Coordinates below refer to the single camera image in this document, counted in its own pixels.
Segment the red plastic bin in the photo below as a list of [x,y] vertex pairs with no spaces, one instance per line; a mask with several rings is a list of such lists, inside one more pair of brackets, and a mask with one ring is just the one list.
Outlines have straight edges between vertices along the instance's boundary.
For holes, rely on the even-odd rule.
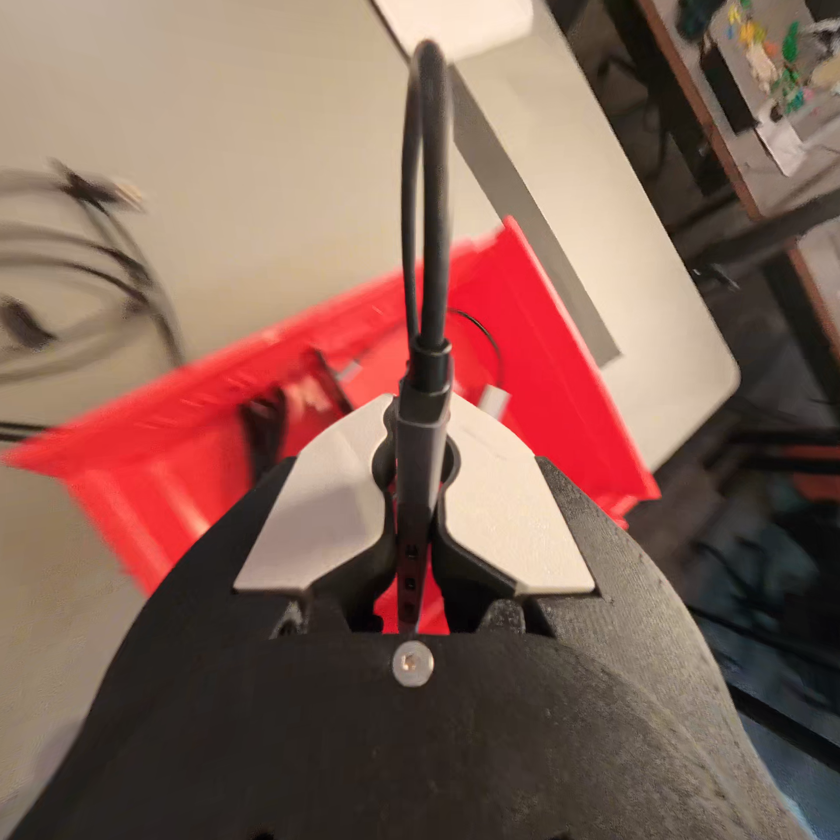
[[[530,447],[540,467],[549,460],[618,524],[635,502],[658,497],[591,353],[513,219],[492,238],[450,256],[449,307],[476,317],[498,341],[511,395],[499,422]],[[477,407],[484,386],[495,382],[496,357],[481,332],[448,308],[450,404]],[[408,360],[402,269],[30,438],[6,461],[62,480],[152,594],[242,497],[281,462],[291,470],[307,444],[345,417],[314,378],[313,348],[336,373],[353,360],[363,365],[342,387],[353,411],[377,396],[394,396],[396,544],[395,414]],[[279,491],[269,491],[268,512],[258,515],[256,536],[245,537],[244,558],[234,561],[234,580],[224,590],[257,594],[237,593],[234,583]],[[416,628],[433,633],[442,626],[439,616],[432,624],[424,617],[429,580],[438,592],[437,614],[445,615],[432,571],[435,515]],[[395,564],[390,585],[350,623],[366,623],[372,612],[387,633],[399,632],[396,589]]]

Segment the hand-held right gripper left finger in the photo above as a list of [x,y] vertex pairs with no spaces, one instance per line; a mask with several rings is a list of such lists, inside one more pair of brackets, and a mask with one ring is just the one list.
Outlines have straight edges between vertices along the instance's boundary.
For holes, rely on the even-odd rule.
[[393,403],[391,394],[377,396],[301,450],[237,593],[328,598],[350,619],[372,608],[396,572]]

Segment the grey usb hub with cable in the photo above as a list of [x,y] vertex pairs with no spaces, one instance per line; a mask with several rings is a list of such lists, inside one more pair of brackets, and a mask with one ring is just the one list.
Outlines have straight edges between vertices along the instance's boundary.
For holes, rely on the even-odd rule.
[[443,50],[422,40],[409,65],[401,157],[401,241],[408,360],[395,409],[399,632],[417,630],[453,393],[445,336],[452,213],[452,94]]

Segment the wooden workbench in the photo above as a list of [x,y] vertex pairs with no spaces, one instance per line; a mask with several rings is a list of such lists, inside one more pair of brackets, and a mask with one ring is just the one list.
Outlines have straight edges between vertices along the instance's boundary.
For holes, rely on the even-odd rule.
[[754,132],[735,134],[700,67],[701,48],[677,34],[678,2],[637,3],[658,48],[691,106],[739,200],[751,219],[799,206],[838,188],[838,141],[810,152],[800,169],[783,175]]

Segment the colourful toy pieces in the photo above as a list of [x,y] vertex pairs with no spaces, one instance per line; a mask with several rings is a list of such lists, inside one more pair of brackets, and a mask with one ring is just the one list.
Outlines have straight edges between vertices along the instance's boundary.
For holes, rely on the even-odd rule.
[[710,36],[755,124],[782,119],[812,98],[805,91],[823,57],[804,1],[727,1]]

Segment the black bin divider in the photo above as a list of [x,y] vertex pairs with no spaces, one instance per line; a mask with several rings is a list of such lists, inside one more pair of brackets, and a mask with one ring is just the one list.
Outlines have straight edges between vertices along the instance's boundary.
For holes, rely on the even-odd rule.
[[311,356],[314,378],[321,386],[329,404],[342,417],[351,414],[354,408],[343,391],[338,374],[329,366],[320,350],[311,349]]

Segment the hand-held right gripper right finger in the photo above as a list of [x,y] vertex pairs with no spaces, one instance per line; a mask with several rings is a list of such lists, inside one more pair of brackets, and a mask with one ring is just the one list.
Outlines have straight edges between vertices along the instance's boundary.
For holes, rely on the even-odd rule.
[[595,581],[530,447],[468,402],[449,409],[432,571],[449,621],[497,600],[591,595]]

